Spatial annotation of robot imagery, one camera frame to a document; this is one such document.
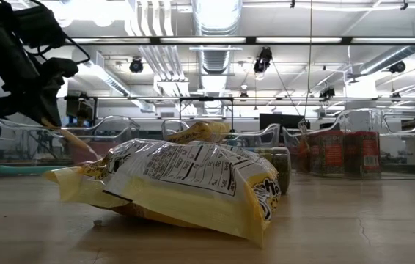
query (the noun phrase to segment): wooden table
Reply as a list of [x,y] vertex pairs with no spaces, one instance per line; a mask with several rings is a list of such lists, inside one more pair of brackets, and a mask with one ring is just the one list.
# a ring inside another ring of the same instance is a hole
[[415,180],[295,176],[263,250],[58,198],[41,177],[0,178],[1,264],[415,263]]

